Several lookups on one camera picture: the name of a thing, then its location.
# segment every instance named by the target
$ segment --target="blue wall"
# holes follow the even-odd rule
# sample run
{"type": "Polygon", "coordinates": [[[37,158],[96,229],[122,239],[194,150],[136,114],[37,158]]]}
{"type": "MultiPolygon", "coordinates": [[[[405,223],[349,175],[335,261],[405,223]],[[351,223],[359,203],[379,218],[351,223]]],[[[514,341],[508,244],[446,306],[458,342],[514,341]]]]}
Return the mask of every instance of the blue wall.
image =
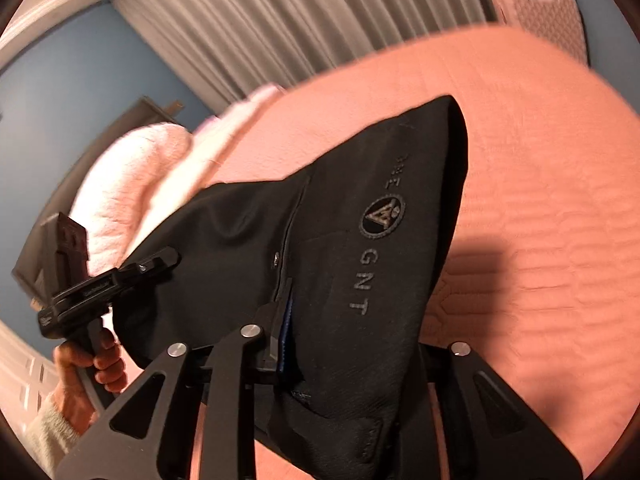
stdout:
{"type": "Polygon", "coordinates": [[[591,65],[640,113],[640,43],[613,0],[577,0],[591,65]]]}
{"type": "Polygon", "coordinates": [[[0,75],[0,319],[49,356],[11,270],[36,216],[86,147],[138,98],[180,99],[193,130],[210,110],[110,4],[84,12],[0,75]]]}

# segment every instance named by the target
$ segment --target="metal bolt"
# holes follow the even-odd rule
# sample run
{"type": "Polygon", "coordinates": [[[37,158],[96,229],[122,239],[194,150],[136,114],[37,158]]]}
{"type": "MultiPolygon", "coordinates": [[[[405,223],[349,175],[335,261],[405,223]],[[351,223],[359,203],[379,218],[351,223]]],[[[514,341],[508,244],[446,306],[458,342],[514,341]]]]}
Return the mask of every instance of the metal bolt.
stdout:
{"type": "Polygon", "coordinates": [[[256,337],[262,332],[262,329],[257,325],[245,325],[240,329],[242,337],[256,337]]]}
{"type": "Polygon", "coordinates": [[[171,357],[180,357],[181,355],[184,355],[186,351],[187,351],[187,345],[185,345],[184,343],[174,343],[171,346],[169,346],[166,352],[171,357]]]}
{"type": "Polygon", "coordinates": [[[471,346],[463,341],[457,341],[451,345],[451,352],[458,357],[464,357],[471,354],[471,346]]]}

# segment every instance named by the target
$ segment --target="white fluffy pillow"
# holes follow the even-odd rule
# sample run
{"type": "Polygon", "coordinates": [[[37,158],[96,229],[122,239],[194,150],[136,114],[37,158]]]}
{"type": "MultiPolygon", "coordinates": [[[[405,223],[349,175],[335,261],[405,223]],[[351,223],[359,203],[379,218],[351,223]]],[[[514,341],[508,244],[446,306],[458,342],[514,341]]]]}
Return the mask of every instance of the white fluffy pillow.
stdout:
{"type": "Polygon", "coordinates": [[[87,230],[91,276],[117,265],[150,190],[190,146],[191,134],[179,124],[152,124],[130,131],[96,161],[69,215],[87,230]]]}

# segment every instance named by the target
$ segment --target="quilted bedspread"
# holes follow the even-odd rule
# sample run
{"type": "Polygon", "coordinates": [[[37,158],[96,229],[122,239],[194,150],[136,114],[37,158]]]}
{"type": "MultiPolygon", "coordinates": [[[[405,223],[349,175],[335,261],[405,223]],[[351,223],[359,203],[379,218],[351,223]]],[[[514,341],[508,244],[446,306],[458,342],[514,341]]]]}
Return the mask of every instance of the quilted bedspread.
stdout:
{"type": "MultiPolygon", "coordinates": [[[[515,28],[414,41],[281,97],[209,183],[283,178],[442,94],[465,115],[470,169],[422,340],[469,342],[586,476],[640,401],[640,120],[602,79],[515,28]]],[[[271,478],[280,459],[258,456],[271,478]]]]}

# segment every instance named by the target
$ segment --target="curtain fold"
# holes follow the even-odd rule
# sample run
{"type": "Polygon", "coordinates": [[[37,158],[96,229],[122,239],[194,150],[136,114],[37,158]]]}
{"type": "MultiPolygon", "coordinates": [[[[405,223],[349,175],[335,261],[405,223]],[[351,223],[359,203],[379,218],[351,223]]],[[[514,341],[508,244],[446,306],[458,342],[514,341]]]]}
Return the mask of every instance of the curtain fold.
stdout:
{"type": "Polygon", "coordinates": [[[288,87],[353,59],[495,19],[491,0],[113,0],[216,113],[269,81],[288,87]]]}

